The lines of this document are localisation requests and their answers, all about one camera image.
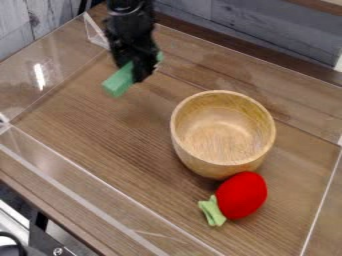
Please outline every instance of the green object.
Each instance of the green object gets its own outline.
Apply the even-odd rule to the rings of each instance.
[[[212,195],[208,201],[199,201],[198,207],[200,208],[206,215],[208,225],[212,227],[220,227],[226,222],[227,218],[224,217],[219,210],[216,196]]]
[[[164,59],[163,53],[159,52],[156,56],[158,62]],[[133,63],[129,61],[115,74],[103,82],[104,90],[119,98],[133,84],[132,75]]]

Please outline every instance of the green stem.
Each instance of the green stem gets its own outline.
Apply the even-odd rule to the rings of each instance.
[[[208,201],[199,201],[198,207],[206,215],[208,225],[220,227],[226,222],[227,218],[219,210],[216,196],[212,195]]]

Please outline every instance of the toy tomato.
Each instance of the toy tomato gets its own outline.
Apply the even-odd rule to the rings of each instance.
[[[255,172],[234,175],[216,190],[210,201],[200,201],[199,208],[211,226],[222,226],[227,219],[240,219],[252,214],[267,198],[266,182]]]

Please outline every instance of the green block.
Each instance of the green block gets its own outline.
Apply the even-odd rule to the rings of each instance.
[[[158,62],[164,59],[163,53],[159,52],[156,56]],[[133,84],[132,76],[133,63],[129,61],[115,74],[103,82],[104,90],[119,98]]]

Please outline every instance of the wooden table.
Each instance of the wooden table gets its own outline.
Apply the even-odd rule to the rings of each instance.
[[[166,60],[120,99],[101,89],[116,68],[81,17],[0,65],[1,180],[103,255],[334,255],[341,88],[162,25],[155,38]],[[176,104],[212,89],[255,98],[278,129],[259,169],[267,203],[215,229],[196,202],[218,182],[182,165],[168,131]]]

